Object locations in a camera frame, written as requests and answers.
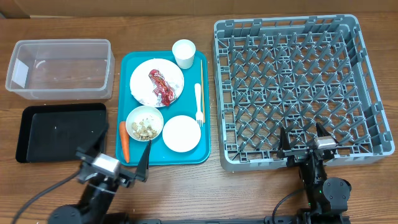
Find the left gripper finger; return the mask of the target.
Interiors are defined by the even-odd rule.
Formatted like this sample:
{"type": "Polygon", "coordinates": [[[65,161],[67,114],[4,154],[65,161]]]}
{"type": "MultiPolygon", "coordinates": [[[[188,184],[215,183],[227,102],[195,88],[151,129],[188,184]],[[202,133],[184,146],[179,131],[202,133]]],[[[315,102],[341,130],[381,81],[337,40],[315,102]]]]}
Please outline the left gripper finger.
{"type": "Polygon", "coordinates": [[[150,156],[151,145],[152,141],[150,140],[147,143],[147,146],[144,149],[142,157],[137,165],[135,179],[141,182],[146,182],[149,175],[148,170],[149,170],[149,156],[150,156]]]}
{"type": "Polygon", "coordinates": [[[105,123],[102,130],[94,137],[89,137],[86,142],[76,149],[77,156],[95,156],[97,153],[102,152],[101,145],[104,144],[106,133],[108,131],[109,124],[105,123]]]}

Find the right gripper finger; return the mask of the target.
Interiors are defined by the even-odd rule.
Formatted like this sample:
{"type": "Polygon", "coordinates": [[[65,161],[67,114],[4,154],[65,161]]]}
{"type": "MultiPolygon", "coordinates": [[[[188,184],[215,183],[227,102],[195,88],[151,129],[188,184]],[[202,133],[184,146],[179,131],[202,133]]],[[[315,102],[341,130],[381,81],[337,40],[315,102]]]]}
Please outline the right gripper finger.
{"type": "Polygon", "coordinates": [[[280,128],[280,136],[279,136],[279,150],[290,150],[290,144],[288,140],[288,135],[285,131],[285,128],[282,126],[280,128]]]}
{"type": "Polygon", "coordinates": [[[323,127],[323,125],[320,122],[316,123],[316,129],[317,129],[317,136],[319,138],[331,136],[331,134],[323,127]]]}

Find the orange carrot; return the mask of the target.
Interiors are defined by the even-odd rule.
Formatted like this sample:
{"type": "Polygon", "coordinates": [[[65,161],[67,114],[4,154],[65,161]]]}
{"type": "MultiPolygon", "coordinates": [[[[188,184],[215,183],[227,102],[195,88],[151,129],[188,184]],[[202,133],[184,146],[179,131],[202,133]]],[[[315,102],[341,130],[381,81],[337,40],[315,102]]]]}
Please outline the orange carrot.
{"type": "Polygon", "coordinates": [[[129,138],[127,129],[126,129],[126,122],[121,121],[119,124],[119,136],[121,140],[121,146],[123,150],[124,160],[129,163],[130,161],[130,153],[129,153],[129,138]]]}

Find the peanuts and rice leftovers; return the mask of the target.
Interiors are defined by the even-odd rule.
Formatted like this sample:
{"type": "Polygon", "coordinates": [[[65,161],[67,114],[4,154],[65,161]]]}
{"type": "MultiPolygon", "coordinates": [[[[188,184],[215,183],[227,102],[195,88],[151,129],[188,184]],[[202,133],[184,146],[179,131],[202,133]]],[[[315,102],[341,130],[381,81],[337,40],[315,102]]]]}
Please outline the peanuts and rice leftovers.
{"type": "Polygon", "coordinates": [[[133,138],[140,141],[152,140],[160,133],[159,130],[154,129],[148,120],[133,122],[131,124],[131,128],[133,132],[133,138]]]}

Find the white bowl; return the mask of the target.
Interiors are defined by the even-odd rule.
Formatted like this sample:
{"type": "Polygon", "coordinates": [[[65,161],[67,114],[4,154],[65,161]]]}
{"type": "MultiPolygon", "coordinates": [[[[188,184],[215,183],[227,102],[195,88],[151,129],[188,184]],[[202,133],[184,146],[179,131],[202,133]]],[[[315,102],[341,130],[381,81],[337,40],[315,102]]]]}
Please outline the white bowl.
{"type": "Polygon", "coordinates": [[[154,108],[151,106],[138,106],[137,108],[133,109],[128,114],[128,116],[125,120],[127,132],[131,138],[133,138],[131,124],[133,122],[140,122],[142,120],[148,120],[148,122],[150,122],[150,124],[154,127],[154,129],[159,130],[160,133],[162,132],[163,127],[164,127],[164,118],[162,116],[162,113],[157,108],[154,108]]]}

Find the red snack wrapper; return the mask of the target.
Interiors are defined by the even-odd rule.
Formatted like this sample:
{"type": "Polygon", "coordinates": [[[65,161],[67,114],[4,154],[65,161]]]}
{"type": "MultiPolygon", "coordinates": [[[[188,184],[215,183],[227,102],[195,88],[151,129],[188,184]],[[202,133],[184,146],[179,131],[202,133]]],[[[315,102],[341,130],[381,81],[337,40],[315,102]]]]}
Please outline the red snack wrapper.
{"type": "Polygon", "coordinates": [[[153,90],[154,94],[156,96],[160,95],[160,102],[165,106],[169,106],[175,99],[174,89],[165,80],[163,74],[161,74],[159,70],[151,70],[149,78],[155,87],[153,90]]]}

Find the large white plate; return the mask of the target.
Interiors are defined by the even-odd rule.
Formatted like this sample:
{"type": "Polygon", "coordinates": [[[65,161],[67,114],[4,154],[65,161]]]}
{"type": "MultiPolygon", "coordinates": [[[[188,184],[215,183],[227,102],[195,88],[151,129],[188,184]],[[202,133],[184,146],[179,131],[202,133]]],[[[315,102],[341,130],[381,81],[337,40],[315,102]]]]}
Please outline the large white plate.
{"type": "Polygon", "coordinates": [[[163,74],[165,80],[174,89],[175,99],[173,102],[177,100],[182,94],[185,84],[183,72],[175,63],[162,58],[146,60],[133,71],[130,78],[131,95],[143,105],[156,108],[164,107],[165,105],[160,102],[160,95],[156,96],[153,92],[155,87],[149,78],[149,73],[153,69],[159,70],[163,74]]]}

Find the white paper cup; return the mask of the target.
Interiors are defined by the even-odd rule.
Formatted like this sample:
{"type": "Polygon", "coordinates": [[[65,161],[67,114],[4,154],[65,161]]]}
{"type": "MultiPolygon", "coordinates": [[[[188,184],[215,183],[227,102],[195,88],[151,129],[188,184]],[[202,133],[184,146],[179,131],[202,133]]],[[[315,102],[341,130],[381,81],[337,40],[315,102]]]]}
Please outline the white paper cup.
{"type": "Polygon", "coordinates": [[[195,44],[188,39],[178,40],[172,46],[175,61],[181,69],[188,69],[193,65],[195,52],[195,44]]]}

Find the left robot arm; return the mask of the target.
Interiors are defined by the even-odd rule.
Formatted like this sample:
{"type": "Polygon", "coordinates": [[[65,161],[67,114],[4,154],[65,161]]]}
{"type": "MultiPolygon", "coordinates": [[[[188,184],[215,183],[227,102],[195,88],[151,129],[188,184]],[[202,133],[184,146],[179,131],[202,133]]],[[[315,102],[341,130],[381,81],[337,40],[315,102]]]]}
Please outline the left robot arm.
{"type": "Polygon", "coordinates": [[[123,169],[119,160],[100,152],[107,130],[105,124],[97,136],[77,147],[76,156],[81,164],[75,177],[86,188],[78,203],[55,209],[49,223],[133,223],[128,214],[108,213],[108,209],[120,186],[128,188],[137,180],[147,180],[152,142],[147,143],[136,171],[131,172],[123,169]]]}

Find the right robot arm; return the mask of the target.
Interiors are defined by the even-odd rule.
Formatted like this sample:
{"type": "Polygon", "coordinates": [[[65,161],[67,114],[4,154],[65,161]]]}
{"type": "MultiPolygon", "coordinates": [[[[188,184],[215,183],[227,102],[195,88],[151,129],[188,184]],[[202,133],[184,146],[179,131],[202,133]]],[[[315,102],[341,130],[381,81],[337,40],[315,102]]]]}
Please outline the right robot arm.
{"type": "Polygon", "coordinates": [[[285,196],[274,208],[271,222],[289,223],[349,223],[343,212],[348,209],[351,184],[341,178],[327,177],[324,160],[335,157],[339,142],[320,124],[316,124],[317,137],[310,141],[305,151],[291,149],[288,134],[281,127],[277,157],[286,158],[287,167],[298,167],[303,188],[285,196]],[[289,198],[305,192],[308,208],[301,208],[294,216],[277,217],[277,209],[289,198]]]}

